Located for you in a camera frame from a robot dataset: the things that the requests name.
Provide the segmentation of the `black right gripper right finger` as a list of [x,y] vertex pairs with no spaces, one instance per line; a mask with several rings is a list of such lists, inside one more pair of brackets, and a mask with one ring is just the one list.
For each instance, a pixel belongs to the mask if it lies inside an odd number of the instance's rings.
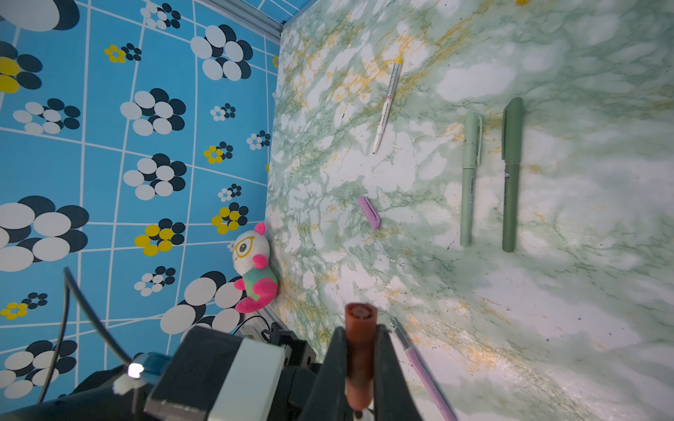
[[377,326],[373,387],[375,420],[421,420],[400,368],[391,335],[384,325]]

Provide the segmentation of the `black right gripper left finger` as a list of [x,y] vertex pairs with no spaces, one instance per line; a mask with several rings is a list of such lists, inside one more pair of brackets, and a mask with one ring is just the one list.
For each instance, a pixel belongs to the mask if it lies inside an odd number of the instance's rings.
[[324,363],[319,370],[300,420],[342,421],[349,416],[346,399],[348,345],[343,327],[333,332]]

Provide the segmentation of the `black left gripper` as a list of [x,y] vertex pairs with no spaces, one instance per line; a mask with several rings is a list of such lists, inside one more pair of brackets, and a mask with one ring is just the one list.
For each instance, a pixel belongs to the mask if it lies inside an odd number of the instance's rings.
[[283,349],[284,363],[268,421],[299,420],[321,364],[317,363],[316,352],[310,344],[299,339],[293,331],[272,328],[269,343]]

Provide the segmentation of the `pink pen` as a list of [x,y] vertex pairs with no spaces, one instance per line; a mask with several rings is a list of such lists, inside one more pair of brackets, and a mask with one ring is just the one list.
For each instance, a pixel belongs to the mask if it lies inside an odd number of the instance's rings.
[[433,377],[431,370],[426,365],[421,356],[421,353],[417,349],[416,345],[414,345],[412,342],[409,334],[405,328],[403,328],[403,325],[394,316],[390,317],[390,324],[394,333],[398,337],[398,340],[401,342],[407,359],[414,367],[419,378],[421,379],[421,382],[425,386],[428,394],[430,394],[436,408],[442,417],[445,420],[458,421],[456,414],[451,408],[449,400],[447,400],[446,396],[443,394],[440,385],[438,384],[437,380],[435,380],[435,377]]

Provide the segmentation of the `brown pen cap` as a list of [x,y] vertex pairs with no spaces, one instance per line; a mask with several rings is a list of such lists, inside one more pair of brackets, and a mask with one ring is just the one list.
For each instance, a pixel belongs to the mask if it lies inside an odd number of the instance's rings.
[[348,346],[346,397],[355,412],[362,412],[373,399],[377,308],[367,303],[347,305],[345,332]]

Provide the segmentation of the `pink pen cap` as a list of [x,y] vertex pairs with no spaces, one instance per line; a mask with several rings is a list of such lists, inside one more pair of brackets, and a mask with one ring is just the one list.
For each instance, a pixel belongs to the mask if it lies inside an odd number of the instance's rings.
[[370,203],[370,200],[366,196],[360,196],[357,202],[372,230],[377,231],[381,226],[382,220],[372,203]]

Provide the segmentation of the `light green pen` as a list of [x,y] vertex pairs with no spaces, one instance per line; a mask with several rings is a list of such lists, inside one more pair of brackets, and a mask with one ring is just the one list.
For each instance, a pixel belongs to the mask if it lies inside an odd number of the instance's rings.
[[463,173],[460,245],[462,247],[469,247],[472,242],[477,166],[481,163],[484,129],[482,117],[474,112],[468,113],[463,128],[464,142],[462,159]]

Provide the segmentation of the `dark green pen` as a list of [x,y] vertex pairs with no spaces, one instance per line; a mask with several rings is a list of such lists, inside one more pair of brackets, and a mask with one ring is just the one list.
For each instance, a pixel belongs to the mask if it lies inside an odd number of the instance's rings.
[[505,163],[502,249],[514,252],[518,217],[524,101],[513,98],[505,107],[502,125],[502,159]]

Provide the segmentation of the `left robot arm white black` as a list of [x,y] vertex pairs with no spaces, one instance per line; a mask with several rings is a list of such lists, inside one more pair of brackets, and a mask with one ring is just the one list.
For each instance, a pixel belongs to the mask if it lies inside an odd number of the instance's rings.
[[319,372],[312,350],[274,329],[258,341],[189,329],[173,356],[123,356],[73,393],[2,415],[3,420],[295,420]]

